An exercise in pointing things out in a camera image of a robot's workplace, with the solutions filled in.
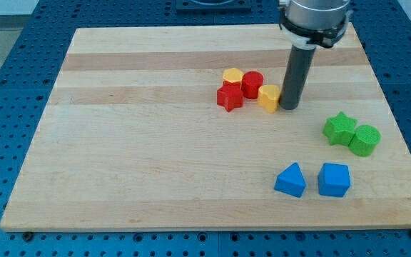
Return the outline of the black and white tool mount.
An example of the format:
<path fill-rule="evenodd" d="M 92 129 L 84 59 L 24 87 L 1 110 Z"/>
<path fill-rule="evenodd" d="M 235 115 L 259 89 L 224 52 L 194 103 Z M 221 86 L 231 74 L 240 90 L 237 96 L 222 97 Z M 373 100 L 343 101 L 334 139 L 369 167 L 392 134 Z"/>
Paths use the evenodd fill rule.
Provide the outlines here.
<path fill-rule="evenodd" d="M 283 34 L 296 46 L 302 50 L 311 50 L 316 46 L 325 49 L 332 48 L 347 31 L 352 11 L 347 11 L 340 23 L 331 29 L 304 29 L 289 21 L 285 9 L 280 10 L 279 27 Z"/>

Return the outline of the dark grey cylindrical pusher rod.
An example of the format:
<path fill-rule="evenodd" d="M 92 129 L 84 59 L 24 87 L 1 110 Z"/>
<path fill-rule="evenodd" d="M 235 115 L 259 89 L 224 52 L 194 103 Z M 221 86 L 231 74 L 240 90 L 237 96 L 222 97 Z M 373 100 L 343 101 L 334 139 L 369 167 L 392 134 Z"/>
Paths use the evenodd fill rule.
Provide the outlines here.
<path fill-rule="evenodd" d="M 283 109 L 298 107 L 314 53 L 315 48 L 306 50 L 292 46 L 279 100 Z"/>

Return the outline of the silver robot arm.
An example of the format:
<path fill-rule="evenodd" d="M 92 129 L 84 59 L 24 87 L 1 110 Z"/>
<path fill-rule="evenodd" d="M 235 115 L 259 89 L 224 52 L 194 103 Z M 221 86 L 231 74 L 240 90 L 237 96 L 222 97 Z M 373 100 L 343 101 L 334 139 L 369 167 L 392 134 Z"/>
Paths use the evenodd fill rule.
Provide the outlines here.
<path fill-rule="evenodd" d="M 293 110 L 317 47 L 331 49 L 345 35 L 351 10 L 349 0 L 289 0 L 280 5 L 280 30 L 292 47 L 280 93 L 280 106 Z"/>

